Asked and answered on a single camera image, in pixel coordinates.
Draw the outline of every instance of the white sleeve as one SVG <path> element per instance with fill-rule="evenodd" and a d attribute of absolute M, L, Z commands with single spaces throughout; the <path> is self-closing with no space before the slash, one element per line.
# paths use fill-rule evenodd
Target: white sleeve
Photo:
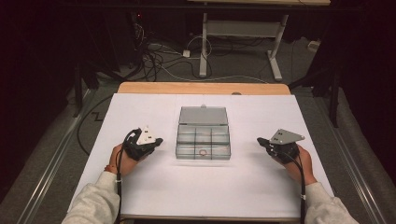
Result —
<path fill-rule="evenodd" d="M 341 200 L 331 197 L 321 183 L 307 185 L 305 190 L 308 207 L 305 223 L 358 223 Z"/>
<path fill-rule="evenodd" d="M 86 185 L 62 223 L 113 223 L 120 206 L 116 178 L 110 172 L 102 172 L 96 184 Z"/>

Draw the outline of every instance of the dark background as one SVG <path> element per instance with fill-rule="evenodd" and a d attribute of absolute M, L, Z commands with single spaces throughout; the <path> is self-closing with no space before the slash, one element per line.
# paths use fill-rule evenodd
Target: dark background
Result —
<path fill-rule="evenodd" d="M 161 3 L 162 1 L 141 1 Z M 169 4 L 184 0 L 167 1 Z M 284 35 L 286 41 L 301 36 L 322 39 L 309 76 L 323 67 L 306 85 L 322 90 L 332 85 L 333 72 L 351 110 L 393 182 L 395 150 L 390 141 L 396 134 L 396 38 L 392 9 L 381 1 L 332 1 L 334 7 L 361 6 L 363 13 L 316 15 L 307 11 L 291 15 Z M 74 68 L 87 60 L 118 71 L 120 64 L 134 60 L 133 31 L 127 13 L 60 10 L 49 0 L 1 2 L 1 109 L 0 169 L 1 200 L 12 186 L 40 137 L 67 104 L 66 95 L 74 84 Z M 202 14 L 185 12 L 142 12 L 145 29 L 158 38 L 186 45 L 190 33 L 200 34 Z M 223 17 L 224 12 L 213 14 Z M 247 20 L 268 20 L 246 15 Z M 87 84 L 95 88 L 94 71 L 85 71 Z M 326 91 L 319 91 L 318 96 Z"/>

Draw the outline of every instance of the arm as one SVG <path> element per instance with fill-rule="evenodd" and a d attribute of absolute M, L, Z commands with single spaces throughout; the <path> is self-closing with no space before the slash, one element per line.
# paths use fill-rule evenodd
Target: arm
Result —
<path fill-rule="evenodd" d="M 304 169 L 306 205 L 308 207 L 305 223 L 358 223 L 348 213 L 341 200 L 331 197 L 321 183 L 315 179 L 309 152 L 300 146 L 298 148 L 300 160 L 297 162 Z M 301 174 L 297 166 L 293 162 L 284 164 L 284 166 L 291 178 L 301 183 Z"/>
<path fill-rule="evenodd" d="M 113 223 L 117 217 L 120 204 L 120 196 L 117 194 L 116 185 L 116 160 L 121 145 L 113 148 L 109 165 L 101 173 L 95 184 L 88 184 L 73 201 L 70 212 L 63 223 Z M 122 175 L 132 172 L 137 161 L 122 156 Z"/>
<path fill-rule="evenodd" d="M 330 197 L 319 182 L 306 186 L 306 204 L 305 223 L 358 223 L 341 200 Z"/>

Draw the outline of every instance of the clear plastic box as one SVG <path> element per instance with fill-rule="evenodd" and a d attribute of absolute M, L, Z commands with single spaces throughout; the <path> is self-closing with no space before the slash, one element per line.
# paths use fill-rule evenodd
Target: clear plastic box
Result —
<path fill-rule="evenodd" d="M 225 107 L 181 107 L 176 156 L 189 160 L 229 160 L 231 145 Z"/>

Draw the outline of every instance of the white table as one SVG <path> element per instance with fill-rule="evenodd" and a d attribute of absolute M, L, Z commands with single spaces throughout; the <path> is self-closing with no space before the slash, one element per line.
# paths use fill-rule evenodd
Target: white table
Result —
<path fill-rule="evenodd" d="M 261 4 L 261 5 L 283 5 L 283 6 L 328 6 L 330 0 L 189 0 L 202 3 L 229 3 L 229 4 Z M 204 13 L 202 31 L 202 49 L 200 61 L 200 77 L 206 77 L 207 63 L 207 36 L 208 35 L 233 35 L 233 36 L 255 36 L 274 37 L 275 43 L 272 50 L 267 50 L 267 57 L 270 62 L 273 75 L 276 81 L 282 80 L 279 66 L 276 62 L 276 53 L 285 31 L 286 22 L 289 15 L 283 15 L 280 22 L 262 21 L 210 21 L 207 13 Z"/>
<path fill-rule="evenodd" d="M 225 106 L 230 124 L 229 161 L 176 159 L 182 106 Z M 279 128 L 299 133 L 312 156 L 315 176 L 332 195 L 318 153 L 293 95 L 142 94 L 114 95 L 76 195 L 95 183 L 112 148 L 125 134 L 148 125 L 163 143 L 123 178 L 124 217 L 296 221 L 300 188 L 260 147 Z"/>

